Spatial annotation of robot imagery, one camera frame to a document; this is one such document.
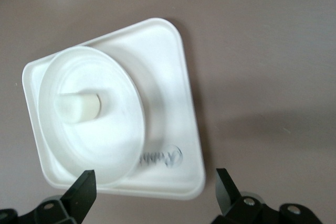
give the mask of white circular disc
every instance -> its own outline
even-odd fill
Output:
[[[64,123],[54,98],[67,93],[97,94],[97,118]],[[97,184],[116,183],[139,162],[145,138],[140,96],[126,71],[99,50],[77,46],[54,57],[40,86],[38,115],[50,150],[76,177],[95,169]]]

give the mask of white plastic tray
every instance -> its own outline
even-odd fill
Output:
[[[116,60],[135,83],[145,112],[146,140],[135,172],[101,193],[192,199],[205,184],[190,83],[179,32],[168,21],[151,18],[82,43]],[[56,188],[68,188],[74,175],[57,161],[40,130],[38,98],[42,78],[55,54],[30,62],[23,87],[43,174]]]

